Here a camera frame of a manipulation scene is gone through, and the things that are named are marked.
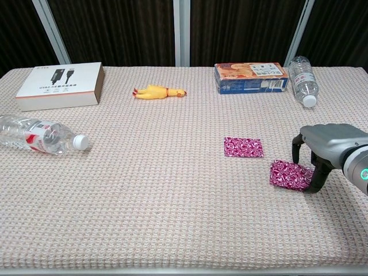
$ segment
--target white bottle cap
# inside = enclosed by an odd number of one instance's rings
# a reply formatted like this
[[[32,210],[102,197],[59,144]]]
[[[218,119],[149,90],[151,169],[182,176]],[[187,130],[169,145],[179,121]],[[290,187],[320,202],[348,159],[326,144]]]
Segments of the white bottle cap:
[[[73,140],[73,147],[76,150],[84,151],[88,147],[88,137],[85,135],[77,135]]]
[[[307,95],[303,99],[303,105],[306,108],[312,108],[312,107],[314,107],[316,105],[316,103],[317,103],[317,99],[313,95]]]

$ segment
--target cardboard box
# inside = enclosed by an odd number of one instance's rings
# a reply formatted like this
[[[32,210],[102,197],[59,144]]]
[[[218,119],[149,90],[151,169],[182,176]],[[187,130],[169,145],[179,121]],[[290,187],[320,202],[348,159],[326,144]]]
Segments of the cardboard box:
[[[23,111],[98,105],[101,62],[35,67],[16,95]]]
[[[214,71],[220,94],[282,92],[289,80],[279,63],[218,63]]]

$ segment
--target pink patterned cloth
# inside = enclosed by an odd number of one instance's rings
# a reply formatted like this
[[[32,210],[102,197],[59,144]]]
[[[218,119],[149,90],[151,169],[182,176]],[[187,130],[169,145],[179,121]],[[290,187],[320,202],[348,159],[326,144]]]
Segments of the pink patterned cloth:
[[[229,157],[263,157],[260,139],[224,138],[225,156]]]
[[[313,169],[298,164],[275,160],[271,165],[270,184],[287,189],[305,190],[313,175]]]

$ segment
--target rubber chicken toy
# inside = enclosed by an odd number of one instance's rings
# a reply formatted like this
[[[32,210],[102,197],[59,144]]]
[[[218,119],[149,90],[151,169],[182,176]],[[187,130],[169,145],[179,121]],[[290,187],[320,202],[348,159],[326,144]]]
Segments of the rubber chicken toy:
[[[133,96],[140,99],[163,99],[169,96],[183,97],[183,89],[167,88],[158,85],[148,85],[146,89],[135,89]]]

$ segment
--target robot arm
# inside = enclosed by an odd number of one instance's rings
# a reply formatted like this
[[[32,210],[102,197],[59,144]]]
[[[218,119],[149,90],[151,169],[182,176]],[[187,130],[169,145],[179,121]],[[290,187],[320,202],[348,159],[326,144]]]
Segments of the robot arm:
[[[368,195],[368,133],[348,124],[304,126],[293,139],[293,162],[299,162],[302,144],[312,150],[316,166],[307,193],[317,193],[328,174],[336,168],[363,193]]]

